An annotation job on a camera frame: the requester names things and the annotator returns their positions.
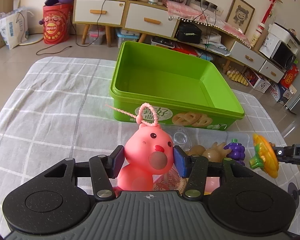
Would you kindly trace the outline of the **yellow toy corn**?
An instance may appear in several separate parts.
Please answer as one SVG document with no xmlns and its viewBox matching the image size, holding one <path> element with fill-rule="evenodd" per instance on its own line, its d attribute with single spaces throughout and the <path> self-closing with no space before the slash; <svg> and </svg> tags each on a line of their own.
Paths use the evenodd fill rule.
<svg viewBox="0 0 300 240">
<path fill-rule="evenodd" d="M 255 155 L 249 160 L 250 168 L 253 170 L 260 168 L 271 178 L 277 178 L 279 162 L 272 145 L 264 136 L 256 133 L 253 134 L 253 145 Z"/>
</svg>

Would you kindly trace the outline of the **white paper shopping bag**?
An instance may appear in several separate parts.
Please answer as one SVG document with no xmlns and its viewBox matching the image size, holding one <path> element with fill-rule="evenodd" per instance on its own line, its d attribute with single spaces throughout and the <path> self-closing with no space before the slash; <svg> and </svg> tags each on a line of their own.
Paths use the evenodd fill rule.
<svg viewBox="0 0 300 240">
<path fill-rule="evenodd" d="M 25 42 L 29 36 L 27 8 L 19 7 L 8 13 L 1 12 L 0 34 L 9 49 Z"/>
</svg>

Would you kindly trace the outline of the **pink checked cloth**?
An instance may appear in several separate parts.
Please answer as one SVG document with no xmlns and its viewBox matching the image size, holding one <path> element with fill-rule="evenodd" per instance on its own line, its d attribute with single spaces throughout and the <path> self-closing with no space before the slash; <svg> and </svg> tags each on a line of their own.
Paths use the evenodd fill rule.
<svg viewBox="0 0 300 240">
<path fill-rule="evenodd" d="M 177 18 L 179 20 L 216 28 L 227 33 L 233 38 L 238 39 L 249 49 L 251 48 L 249 40 L 243 33 L 241 33 L 238 29 L 234 28 L 224 20 L 221 20 L 218 16 L 208 10 L 199 11 L 187 5 L 168 0 L 164 0 L 164 5 L 168 9 L 168 16 L 170 18 Z"/>
</svg>

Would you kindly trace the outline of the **red cartoon bucket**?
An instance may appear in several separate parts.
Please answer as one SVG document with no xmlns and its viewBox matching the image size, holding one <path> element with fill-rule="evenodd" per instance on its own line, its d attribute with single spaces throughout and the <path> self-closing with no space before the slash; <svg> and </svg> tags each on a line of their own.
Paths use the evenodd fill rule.
<svg viewBox="0 0 300 240">
<path fill-rule="evenodd" d="M 43 6 L 43 18 L 39 24 L 43 26 L 45 44 L 59 44 L 69 39 L 72 10 L 72 4 Z"/>
</svg>

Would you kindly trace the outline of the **pink pig squeeze toy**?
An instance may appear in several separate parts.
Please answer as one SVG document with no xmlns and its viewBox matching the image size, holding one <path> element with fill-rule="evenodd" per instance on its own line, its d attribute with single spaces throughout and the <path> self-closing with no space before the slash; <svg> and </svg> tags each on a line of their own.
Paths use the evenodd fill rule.
<svg viewBox="0 0 300 240">
<path fill-rule="evenodd" d="M 121 168 L 117 186 L 122 191 L 152 191 L 153 176 L 167 173 L 174 164 L 173 141 L 161 128 L 158 115 L 149 103 L 143 103 L 137 115 L 112 109 L 134 118 L 139 125 L 124 146 L 128 165 Z"/>
</svg>

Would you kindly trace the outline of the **clear contact lens case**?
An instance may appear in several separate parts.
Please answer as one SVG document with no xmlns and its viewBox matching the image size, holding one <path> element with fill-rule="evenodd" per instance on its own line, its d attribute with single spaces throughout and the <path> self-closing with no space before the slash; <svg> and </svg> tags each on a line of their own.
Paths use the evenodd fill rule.
<svg viewBox="0 0 300 240">
<path fill-rule="evenodd" d="M 188 151 L 192 147 L 192 142 L 187 133 L 187 130 L 183 127 L 178 127 L 174 132 L 173 141 L 175 145 L 180 146 L 184 151 Z"/>
</svg>

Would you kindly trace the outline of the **grey checked tablecloth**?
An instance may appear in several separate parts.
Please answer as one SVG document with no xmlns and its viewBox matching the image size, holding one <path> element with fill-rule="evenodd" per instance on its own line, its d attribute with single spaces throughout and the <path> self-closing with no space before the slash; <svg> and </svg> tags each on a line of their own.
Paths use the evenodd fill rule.
<svg viewBox="0 0 300 240">
<path fill-rule="evenodd" d="M 35 62 L 0 112 L 0 234 L 10 230 L 2 215 L 4 198 L 16 187 L 64 158 L 88 161 L 109 155 L 137 130 L 134 122 L 113 117 L 109 95 L 115 61 L 46 57 Z M 286 146 L 257 98 L 234 90 L 245 117 L 226 132 L 164 126 L 172 137 L 185 132 L 192 145 L 238 139 L 245 164 L 254 155 L 253 133 Z"/>
</svg>

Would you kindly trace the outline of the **yellow egg tray stack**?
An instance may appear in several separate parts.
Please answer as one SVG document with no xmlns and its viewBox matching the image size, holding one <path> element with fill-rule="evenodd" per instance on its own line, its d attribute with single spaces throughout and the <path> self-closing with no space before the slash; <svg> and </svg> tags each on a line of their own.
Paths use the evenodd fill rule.
<svg viewBox="0 0 300 240">
<path fill-rule="evenodd" d="M 242 85 L 248 86 L 246 78 L 236 68 L 228 68 L 226 70 L 227 77 L 235 82 L 241 83 Z"/>
</svg>

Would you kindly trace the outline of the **clear storage bin blue lid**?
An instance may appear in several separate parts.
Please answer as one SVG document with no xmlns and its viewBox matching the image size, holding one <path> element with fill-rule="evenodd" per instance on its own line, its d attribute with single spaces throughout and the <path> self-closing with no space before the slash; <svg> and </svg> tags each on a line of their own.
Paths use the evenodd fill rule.
<svg viewBox="0 0 300 240">
<path fill-rule="evenodd" d="M 117 47 L 121 48 L 123 42 L 126 41 L 137 41 L 140 38 L 140 33 L 122 33 L 121 28 L 116 28 L 115 33 L 117 37 Z"/>
</svg>

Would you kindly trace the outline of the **green plastic cookie box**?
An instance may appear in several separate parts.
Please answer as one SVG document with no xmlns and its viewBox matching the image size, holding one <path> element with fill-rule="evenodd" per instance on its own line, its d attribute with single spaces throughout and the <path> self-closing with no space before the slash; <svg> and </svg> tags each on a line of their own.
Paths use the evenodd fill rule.
<svg viewBox="0 0 300 240">
<path fill-rule="evenodd" d="M 110 94 L 118 121 L 134 122 L 145 102 L 165 125 L 224 131 L 245 116 L 210 61 L 132 41 L 121 45 Z"/>
</svg>

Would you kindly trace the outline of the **wooden cabinet with white drawers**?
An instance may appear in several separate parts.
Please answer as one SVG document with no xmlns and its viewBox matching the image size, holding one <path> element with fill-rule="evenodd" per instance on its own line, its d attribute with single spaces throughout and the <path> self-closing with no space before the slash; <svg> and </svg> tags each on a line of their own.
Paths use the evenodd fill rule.
<svg viewBox="0 0 300 240">
<path fill-rule="evenodd" d="M 175 38 L 180 22 L 187 22 L 168 16 L 165 5 L 151 4 L 140 0 L 75 0 L 74 24 L 85 26 L 82 34 L 82 43 L 92 25 L 101 25 L 106 28 L 107 44 L 111 44 L 111 30 L 121 27 L 124 30 L 140 33 L 139 41 L 143 42 L 148 35 Z M 222 44 L 229 49 L 226 64 L 235 62 L 247 66 L 274 82 L 279 82 L 285 70 L 270 61 L 252 46 L 249 49 L 238 39 L 213 27 L 192 23 L 198 28 L 207 31 L 218 31 L 222 36 Z"/>
</svg>

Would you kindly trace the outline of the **black bag on shelf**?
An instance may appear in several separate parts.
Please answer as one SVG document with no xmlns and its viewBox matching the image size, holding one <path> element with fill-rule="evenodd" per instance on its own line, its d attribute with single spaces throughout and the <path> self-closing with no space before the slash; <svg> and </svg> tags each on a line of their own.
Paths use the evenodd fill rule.
<svg viewBox="0 0 300 240">
<path fill-rule="evenodd" d="M 202 30 L 188 22 L 180 22 L 175 38 L 180 42 L 200 44 Z"/>
</svg>

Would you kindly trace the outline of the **red shoe box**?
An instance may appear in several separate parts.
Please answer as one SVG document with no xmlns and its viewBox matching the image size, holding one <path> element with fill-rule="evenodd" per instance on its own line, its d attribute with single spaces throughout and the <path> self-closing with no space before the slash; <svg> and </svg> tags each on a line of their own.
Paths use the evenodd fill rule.
<svg viewBox="0 0 300 240">
<path fill-rule="evenodd" d="M 183 53 L 186 55 L 195 56 L 195 57 L 198 56 L 196 50 L 192 46 L 190 46 L 188 44 L 180 43 L 180 42 L 174 43 L 173 51 L 177 51 L 177 52 L 180 52 L 180 53 Z"/>
</svg>

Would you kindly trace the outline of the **purple toy grapes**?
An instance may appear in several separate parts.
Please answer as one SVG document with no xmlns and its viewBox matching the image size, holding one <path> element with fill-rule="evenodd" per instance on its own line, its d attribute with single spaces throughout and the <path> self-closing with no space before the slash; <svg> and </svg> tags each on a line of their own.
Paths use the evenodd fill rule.
<svg viewBox="0 0 300 240">
<path fill-rule="evenodd" d="M 243 166 L 245 165 L 245 147 L 237 139 L 232 139 L 230 143 L 224 146 L 224 149 L 231 150 L 226 155 L 227 158 L 231 158 Z"/>
</svg>

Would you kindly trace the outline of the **beige rubber toy figure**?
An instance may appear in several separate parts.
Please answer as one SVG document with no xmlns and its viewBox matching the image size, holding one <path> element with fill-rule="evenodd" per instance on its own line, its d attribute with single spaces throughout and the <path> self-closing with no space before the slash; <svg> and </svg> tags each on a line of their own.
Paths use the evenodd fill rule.
<svg viewBox="0 0 300 240">
<path fill-rule="evenodd" d="M 214 142 L 210 148 L 205 148 L 202 145 L 194 145 L 190 150 L 186 151 L 190 156 L 204 156 L 210 162 L 221 163 L 224 158 L 231 152 L 230 149 L 225 149 L 226 143 L 218 144 Z"/>
</svg>

